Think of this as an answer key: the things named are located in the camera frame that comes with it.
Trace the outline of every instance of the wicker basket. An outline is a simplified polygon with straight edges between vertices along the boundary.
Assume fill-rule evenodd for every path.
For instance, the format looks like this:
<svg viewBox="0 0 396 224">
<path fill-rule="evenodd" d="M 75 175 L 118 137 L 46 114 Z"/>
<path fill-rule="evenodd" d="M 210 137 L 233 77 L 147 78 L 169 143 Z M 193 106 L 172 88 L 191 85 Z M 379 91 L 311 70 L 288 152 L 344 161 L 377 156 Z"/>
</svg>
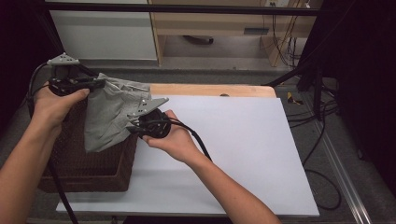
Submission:
<svg viewBox="0 0 396 224">
<path fill-rule="evenodd" d="M 134 163 L 137 135 L 101 152 L 86 153 L 84 149 L 84 121 L 87 100 L 69 112 L 57 138 L 51 160 L 65 192 L 125 191 Z M 38 185 L 46 192 L 57 192 L 47 169 Z"/>
</svg>

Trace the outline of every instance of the fabric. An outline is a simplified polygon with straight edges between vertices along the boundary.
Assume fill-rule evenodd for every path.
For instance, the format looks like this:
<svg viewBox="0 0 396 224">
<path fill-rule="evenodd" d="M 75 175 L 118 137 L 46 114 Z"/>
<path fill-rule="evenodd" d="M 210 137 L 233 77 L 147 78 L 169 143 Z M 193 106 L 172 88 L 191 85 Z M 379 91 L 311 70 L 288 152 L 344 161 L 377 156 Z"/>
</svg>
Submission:
<svg viewBox="0 0 396 224">
<path fill-rule="evenodd" d="M 105 79 L 102 89 L 88 96 L 84 145 L 86 152 L 99 152 L 125 140 L 130 132 L 128 115 L 136 112 L 142 100 L 150 100 L 149 84 L 100 74 Z"/>
</svg>

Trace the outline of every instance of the gray floor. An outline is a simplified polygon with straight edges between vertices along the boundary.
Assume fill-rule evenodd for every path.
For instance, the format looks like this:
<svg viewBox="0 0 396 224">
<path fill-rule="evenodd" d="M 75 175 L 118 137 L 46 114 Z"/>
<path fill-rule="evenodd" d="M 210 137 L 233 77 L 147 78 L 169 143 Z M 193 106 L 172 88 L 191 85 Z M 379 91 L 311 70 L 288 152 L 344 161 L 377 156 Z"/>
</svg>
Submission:
<svg viewBox="0 0 396 224">
<path fill-rule="evenodd" d="M 152 63 L 125 62 L 87 62 L 108 76 L 132 79 L 140 82 L 163 83 L 220 83 L 260 85 L 287 73 L 290 68 L 280 65 L 269 66 L 267 56 L 262 50 L 258 37 L 216 37 L 213 45 L 192 44 L 182 36 L 171 36 L 167 39 L 164 61 L 161 67 Z M 113 63 L 122 66 L 114 67 Z M 297 92 L 294 77 L 276 88 L 277 97 L 281 98 L 287 115 L 307 111 L 307 102 L 303 105 L 290 104 L 287 93 L 291 92 L 296 100 L 312 98 L 312 92 Z M 324 94 L 322 100 L 330 101 L 331 96 Z M 5 135 L 0 140 L 0 163 L 21 137 L 29 121 L 27 109 L 23 106 L 15 114 Z M 318 139 L 318 130 L 314 122 L 291 129 L 301 158 Z M 342 118 L 332 114 L 326 118 L 326 133 L 346 167 L 361 200 L 373 223 L 396 223 L 396 200 L 368 161 L 361 161 L 357 149 L 350 138 Z M 306 168 L 319 171 L 337 183 L 329 159 L 318 145 L 317 150 L 308 161 Z M 317 203 L 332 206 L 336 203 L 336 193 L 331 185 L 317 175 L 307 174 Z M 35 204 L 30 217 L 32 222 L 43 222 L 44 219 L 68 220 L 66 214 L 58 214 L 55 207 L 59 198 L 56 194 L 47 194 L 38 190 Z M 319 209 L 320 217 L 282 217 L 284 223 L 357 223 L 349 204 L 343 195 L 341 206 L 334 211 Z M 104 221 L 109 223 L 110 217 L 78 216 L 79 220 Z"/>
</svg>

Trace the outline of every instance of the forearm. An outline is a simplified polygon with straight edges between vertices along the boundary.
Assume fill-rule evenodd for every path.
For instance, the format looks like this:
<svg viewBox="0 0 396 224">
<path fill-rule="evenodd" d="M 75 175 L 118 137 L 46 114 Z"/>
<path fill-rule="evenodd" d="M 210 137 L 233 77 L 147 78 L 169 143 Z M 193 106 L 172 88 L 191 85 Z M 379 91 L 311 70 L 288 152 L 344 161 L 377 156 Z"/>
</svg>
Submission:
<svg viewBox="0 0 396 224">
<path fill-rule="evenodd" d="M 32 120 L 0 170 L 0 222 L 24 223 L 57 132 Z"/>
<path fill-rule="evenodd" d="M 280 223 L 274 213 L 203 155 L 187 162 L 234 224 Z"/>
</svg>

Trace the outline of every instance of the white cabinet door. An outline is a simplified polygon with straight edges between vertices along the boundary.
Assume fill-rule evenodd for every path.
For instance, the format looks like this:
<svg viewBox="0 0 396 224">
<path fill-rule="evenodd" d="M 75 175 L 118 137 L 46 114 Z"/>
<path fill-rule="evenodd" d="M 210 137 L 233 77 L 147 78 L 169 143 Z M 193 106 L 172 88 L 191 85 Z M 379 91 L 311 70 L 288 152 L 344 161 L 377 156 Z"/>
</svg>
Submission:
<svg viewBox="0 0 396 224">
<path fill-rule="evenodd" d="M 146 4 L 147 0 L 47 0 Z M 157 60 L 150 16 L 143 12 L 51 11 L 64 49 L 78 59 Z"/>
</svg>

